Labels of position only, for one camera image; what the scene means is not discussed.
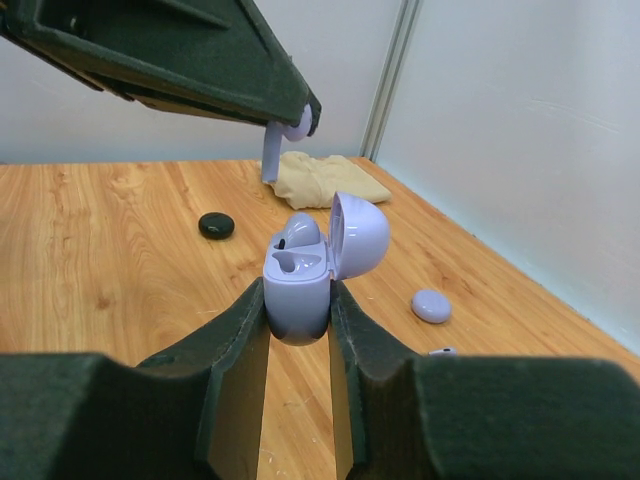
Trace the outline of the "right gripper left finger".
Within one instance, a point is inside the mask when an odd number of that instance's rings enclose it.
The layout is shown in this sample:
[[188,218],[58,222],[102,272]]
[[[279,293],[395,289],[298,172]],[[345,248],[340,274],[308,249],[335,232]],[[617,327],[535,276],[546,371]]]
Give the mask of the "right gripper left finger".
[[1,358],[5,479],[253,479],[270,333],[263,283],[130,367],[98,353]]

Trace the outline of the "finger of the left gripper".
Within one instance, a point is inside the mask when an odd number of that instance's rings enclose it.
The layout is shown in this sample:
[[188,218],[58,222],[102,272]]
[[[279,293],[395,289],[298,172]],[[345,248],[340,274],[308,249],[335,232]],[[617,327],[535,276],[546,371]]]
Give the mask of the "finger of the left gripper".
[[252,1],[4,1],[1,35],[151,109],[310,128],[321,104]]

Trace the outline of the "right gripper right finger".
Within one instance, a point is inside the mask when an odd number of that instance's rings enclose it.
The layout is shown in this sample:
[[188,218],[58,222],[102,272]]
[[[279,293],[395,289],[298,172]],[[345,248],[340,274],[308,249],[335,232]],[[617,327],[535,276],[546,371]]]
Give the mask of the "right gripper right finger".
[[639,386],[601,359],[421,355],[331,286],[340,479],[635,479]]

